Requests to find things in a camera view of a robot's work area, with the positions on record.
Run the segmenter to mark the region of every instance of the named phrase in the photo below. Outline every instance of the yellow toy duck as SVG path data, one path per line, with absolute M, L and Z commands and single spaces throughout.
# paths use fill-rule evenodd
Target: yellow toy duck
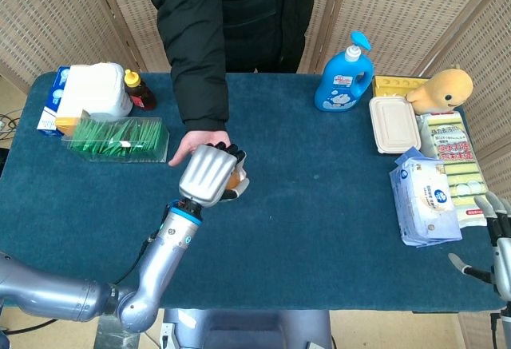
M 445 113 L 462 105 L 472 94 L 473 82 L 467 72 L 459 68 L 444 69 L 423 85 L 410 91 L 406 99 L 417 115 Z

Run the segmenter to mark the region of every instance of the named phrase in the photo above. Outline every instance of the clear plastic box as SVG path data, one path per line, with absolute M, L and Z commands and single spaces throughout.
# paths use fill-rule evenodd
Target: clear plastic box
M 82 118 L 63 145 L 87 161 L 166 162 L 168 130 L 160 117 Z

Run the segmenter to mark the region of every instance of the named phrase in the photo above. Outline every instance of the yellow lid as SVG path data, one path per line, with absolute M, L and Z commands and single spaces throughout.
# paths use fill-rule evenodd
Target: yellow lid
M 137 87 L 141 83 L 141 77 L 138 73 L 127 69 L 125 71 L 125 83 L 128 87 Z

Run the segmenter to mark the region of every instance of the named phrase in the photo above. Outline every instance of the human hand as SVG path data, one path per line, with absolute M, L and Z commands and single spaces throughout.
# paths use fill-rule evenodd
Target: human hand
M 228 147 L 231 145 L 229 135 L 225 131 L 189 131 L 184 135 L 174 157 L 168 165 L 175 167 L 185 159 L 189 153 L 194 153 L 201 144 L 217 145 L 220 142 L 225 143 Z

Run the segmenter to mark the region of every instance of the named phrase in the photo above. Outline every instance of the blue tablecloth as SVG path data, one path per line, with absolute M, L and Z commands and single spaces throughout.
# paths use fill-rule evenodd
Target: blue tablecloth
M 178 196 L 186 164 L 89 163 L 36 131 L 54 73 L 37 79 L 0 179 L 0 250 L 36 268 L 114 281 Z M 168 74 L 143 75 L 171 133 L 184 127 Z M 455 252 L 489 268 L 485 228 L 430 248 L 399 237 L 389 171 L 396 156 L 374 143 L 367 92 L 348 113 L 313 105 L 318 76 L 228 76 L 232 141 L 252 180 L 204 223 L 162 307 L 464 311 L 500 307 L 493 289 L 462 276 Z M 127 284 L 137 284 L 133 273 Z

